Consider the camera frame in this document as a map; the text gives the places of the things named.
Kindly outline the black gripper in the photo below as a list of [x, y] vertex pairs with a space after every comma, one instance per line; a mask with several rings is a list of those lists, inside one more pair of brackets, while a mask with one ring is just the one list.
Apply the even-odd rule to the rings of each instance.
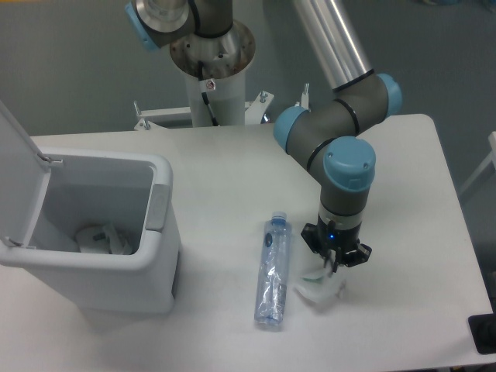
[[372, 248], [358, 243], [360, 225], [352, 229], [339, 230], [329, 227], [318, 218], [318, 224], [307, 223], [301, 231], [301, 237], [314, 254], [324, 261], [323, 267], [334, 271], [334, 267], [355, 267], [366, 263], [372, 254]]

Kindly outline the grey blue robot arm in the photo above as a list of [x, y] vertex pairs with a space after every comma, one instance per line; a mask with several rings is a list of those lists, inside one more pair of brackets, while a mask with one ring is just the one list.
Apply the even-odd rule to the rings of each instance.
[[[335, 97], [314, 111], [285, 109], [274, 138], [320, 184], [318, 221], [301, 235], [336, 272], [370, 257], [359, 232], [375, 154], [360, 134], [397, 113], [402, 94], [391, 76], [372, 68], [341, 1], [293, 6]], [[255, 42], [230, 1], [131, 1], [125, 11], [144, 47], [167, 47], [186, 76], [194, 126], [246, 123], [245, 90], [232, 82], [249, 67]]]

